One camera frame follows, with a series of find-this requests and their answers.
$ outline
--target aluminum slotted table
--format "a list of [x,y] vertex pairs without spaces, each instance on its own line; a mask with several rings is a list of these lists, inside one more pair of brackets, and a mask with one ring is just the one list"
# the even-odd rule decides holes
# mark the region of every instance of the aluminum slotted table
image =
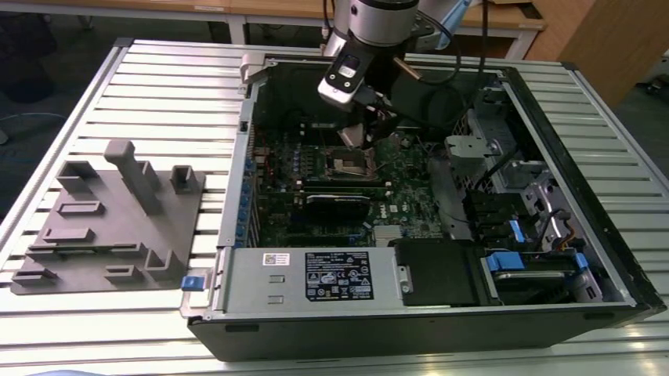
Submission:
[[[0,374],[662,374],[669,313],[593,331],[549,349],[300,362],[221,363],[180,317],[180,290],[16,296],[26,246],[45,221],[62,161],[103,159],[109,139],[131,139],[153,168],[191,165],[207,183],[191,268],[213,265],[245,52],[316,55],[314,49],[125,41],[113,47],[44,161],[0,227]],[[410,60],[444,62],[442,56]],[[669,182],[578,71],[508,62],[522,74],[638,262],[669,302]],[[204,306],[205,293],[189,304]]]

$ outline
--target motherboard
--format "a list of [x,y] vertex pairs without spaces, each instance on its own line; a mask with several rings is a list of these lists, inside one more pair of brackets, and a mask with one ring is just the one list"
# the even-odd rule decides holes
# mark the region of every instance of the motherboard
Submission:
[[384,247],[399,237],[442,237],[426,173],[436,145],[398,131],[360,150],[316,134],[257,133],[260,246]]

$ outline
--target blue latch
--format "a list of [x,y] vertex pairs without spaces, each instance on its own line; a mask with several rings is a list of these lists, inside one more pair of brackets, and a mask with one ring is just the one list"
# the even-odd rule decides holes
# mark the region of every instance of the blue latch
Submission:
[[583,270],[587,269],[587,259],[585,258],[585,255],[582,253],[577,253],[574,255],[574,261],[575,261],[575,266],[578,266],[578,270],[582,272]]
[[484,258],[484,261],[488,264],[491,272],[525,269],[525,264],[522,263],[521,254],[518,252],[494,252]]
[[183,279],[180,280],[180,289],[183,291],[204,291],[204,277],[183,277]]
[[525,243],[525,235],[522,234],[521,225],[515,219],[508,221],[508,225],[511,225],[512,235],[515,236],[515,241],[518,243]]

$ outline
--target power supply label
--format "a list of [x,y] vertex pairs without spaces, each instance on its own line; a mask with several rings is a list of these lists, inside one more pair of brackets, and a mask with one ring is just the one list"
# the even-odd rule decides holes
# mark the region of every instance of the power supply label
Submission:
[[374,299],[367,252],[306,253],[306,298],[312,302]]

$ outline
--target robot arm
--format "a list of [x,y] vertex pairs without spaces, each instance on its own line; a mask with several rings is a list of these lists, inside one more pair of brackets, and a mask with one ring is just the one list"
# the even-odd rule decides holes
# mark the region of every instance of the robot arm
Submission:
[[[442,24],[447,25],[451,34],[470,3],[471,0],[455,0],[446,13]],[[419,16],[418,8],[418,0],[336,2],[334,30],[324,49],[324,54],[334,57],[334,63],[318,91],[326,102],[352,114],[346,128],[354,129],[344,129],[348,134],[342,134],[350,146],[364,147],[367,144],[368,147],[370,144],[368,140],[364,141],[370,133],[368,121],[356,116],[363,112],[359,107],[368,104],[370,98],[376,100],[376,94],[390,100],[390,90],[400,71],[419,79],[403,63],[403,57],[416,45],[418,38],[435,33],[435,27]],[[444,46],[448,41],[448,38],[442,39],[440,44]]]

